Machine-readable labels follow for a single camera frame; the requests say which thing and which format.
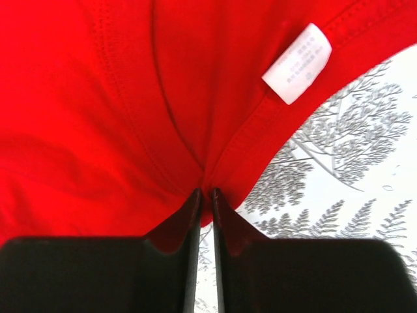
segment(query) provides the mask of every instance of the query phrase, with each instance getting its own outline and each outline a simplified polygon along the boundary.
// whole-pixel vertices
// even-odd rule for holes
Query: red shirt
[[[2,1],[0,243],[143,235],[196,187],[236,208],[329,96],[417,42],[416,16],[414,0]],[[333,51],[288,106],[261,76],[309,23]]]

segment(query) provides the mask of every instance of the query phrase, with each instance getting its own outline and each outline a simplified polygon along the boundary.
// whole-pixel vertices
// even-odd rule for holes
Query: red garment
[[[415,0],[3,0],[0,242],[142,235],[199,186],[236,208],[319,105],[417,41],[416,16]],[[288,106],[261,76],[309,23],[333,52]]]

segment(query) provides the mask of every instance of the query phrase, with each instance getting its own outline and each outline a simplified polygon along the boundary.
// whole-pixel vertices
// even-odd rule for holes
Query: white surface
[[[416,60],[413,46],[325,102],[238,212],[270,237],[388,241],[417,288]],[[212,225],[201,230],[197,281],[195,311],[217,312]]]
[[[262,76],[286,104],[293,103],[326,66],[332,47],[314,24],[309,24]]]

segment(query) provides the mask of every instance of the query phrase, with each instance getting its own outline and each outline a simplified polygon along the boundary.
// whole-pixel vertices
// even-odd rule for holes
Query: care label
[[[314,24],[309,24],[262,76],[286,104],[293,103],[326,66],[332,47]]]

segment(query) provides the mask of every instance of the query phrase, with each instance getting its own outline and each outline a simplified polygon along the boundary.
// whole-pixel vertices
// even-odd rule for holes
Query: white tablecloth
[[[416,148],[413,46],[326,101],[274,157],[238,212],[269,237],[385,240],[417,290]],[[198,313],[217,312],[213,244],[211,224],[201,230]]]

